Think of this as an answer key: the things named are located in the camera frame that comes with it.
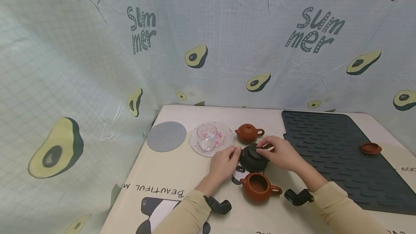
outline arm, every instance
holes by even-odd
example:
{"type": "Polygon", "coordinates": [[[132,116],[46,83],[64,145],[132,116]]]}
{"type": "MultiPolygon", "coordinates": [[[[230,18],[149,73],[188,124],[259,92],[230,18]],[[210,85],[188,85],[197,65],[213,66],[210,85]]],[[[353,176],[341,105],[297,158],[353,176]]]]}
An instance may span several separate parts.
{"type": "Polygon", "coordinates": [[[365,210],[348,198],[336,183],[328,182],[313,166],[307,163],[293,146],[278,136],[267,136],[258,147],[272,144],[273,152],[257,149],[280,169],[293,171],[306,184],[315,198],[310,205],[324,222],[337,234],[388,234],[389,232],[365,210]]]}
{"type": "Polygon", "coordinates": [[[211,159],[208,175],[188,193],[152,234],[196,234],[211,213],[204,196],[210,197],[222,182],[230,179],[237,167],[240,153],[241,149],[234,146],[216,152],[211,159]]]}

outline teapot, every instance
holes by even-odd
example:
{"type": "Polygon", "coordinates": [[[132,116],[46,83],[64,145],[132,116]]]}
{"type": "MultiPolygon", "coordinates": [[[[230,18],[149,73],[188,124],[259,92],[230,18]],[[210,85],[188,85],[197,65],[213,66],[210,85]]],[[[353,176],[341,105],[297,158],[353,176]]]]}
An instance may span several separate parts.
{"type": "Polygon", "coordinates": [[[271,195],[279,196],[282,188],[271,185],[269,179],[260,173],[251,173],[241,179],[246,198],[254,203],[266,202],[271,195]]]}
{"type": "Polygon", "coordinates": [[[238,140],[241,143],[253,143],[260,136],[264,135],[264,130],[255,128],[252,124],[243,124],[236,131],[238,140]]]}
{"type": "Polygon", "coordinates": [[[241,150],[240,164],[250,173],[262,172],[269,160],[256,152],[257,144],[253,143],[241,150]]]}

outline beige sleeve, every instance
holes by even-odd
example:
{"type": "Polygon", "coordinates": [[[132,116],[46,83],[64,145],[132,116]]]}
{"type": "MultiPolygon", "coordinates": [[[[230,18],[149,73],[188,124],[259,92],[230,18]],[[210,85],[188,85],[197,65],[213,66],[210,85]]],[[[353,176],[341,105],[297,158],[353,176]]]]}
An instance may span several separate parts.
{"type": "Polygon", "coordinates": [[[152,234],[197,234],[211,213],[203,193],[192,190],[152,234]]]}
{"type": "Polygon", "coordinates": [[[315,193],[310,206],[336,234],[389,234],[368,212],[361,209],[336,183],[328,182],[315,193]]]}

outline teapot spout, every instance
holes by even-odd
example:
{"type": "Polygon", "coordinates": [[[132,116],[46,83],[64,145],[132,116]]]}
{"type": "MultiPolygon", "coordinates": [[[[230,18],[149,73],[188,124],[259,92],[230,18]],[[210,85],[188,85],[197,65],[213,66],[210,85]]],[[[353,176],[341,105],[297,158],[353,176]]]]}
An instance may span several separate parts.
{"type": "Polygon", "coordinates": [[[246,184],[247,184],[246,178],[240,179],[240,182],[243,186],[246,186],[246,184]]]}

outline table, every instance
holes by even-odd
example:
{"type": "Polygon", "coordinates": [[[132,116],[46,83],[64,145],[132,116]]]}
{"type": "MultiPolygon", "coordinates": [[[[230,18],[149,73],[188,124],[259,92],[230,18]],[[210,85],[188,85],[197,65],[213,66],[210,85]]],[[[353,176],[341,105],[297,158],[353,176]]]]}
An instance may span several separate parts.
{"type": "MultiPolygon", "coordinates": [[[[100,233],[136,233],[138,226],[149,219],[141,210],[142,202],[150,202],[150,199],[145,198],[173,200],[164,203],[166,207],[173,207],[175,201],[181,200],[208,173],[210,158],[198,155],[189,145],[189,133],[197,125],[206,121],[219,121],[235,130],[240,125],[249,123],[264,129],[265,135],[283,138],[285,127],[281,113],[282,110],[267,109],[163,106],[153,126],[165,121],[179,122],[186,128],[187,138],[180,147],[170,152],[155,152],[148,147],[147,142],[143,144],[100,233]]],[[[363,113],[345,114],[353,119],[370,141],[382,146],[384,157],[413,191],[416,191],[416,172],[406,169],[416,167],[414,155],[372,116],[363,113]]],[[[274,166],[269,165],[265,175],[283,191],[290,188],[299,192],[306,188],[296,174],[274,166]]],[[[252,205],[243,197],[241,185],[233,184],[230,179],[214,197],[220,202],[229,200],[233,209],[225,216],[210,215],[207,220],[211,227],[210,233],[331,233],[308,205],[294,207],[283,195],[279,198],[271,197],[263,205],[252,205]]],[[[369,213],[391,233],[415,234],[416,216],[375,211],[369,213]]],[[[152,216],[151,225],[159,223],[165,214],[152,216]]]]}

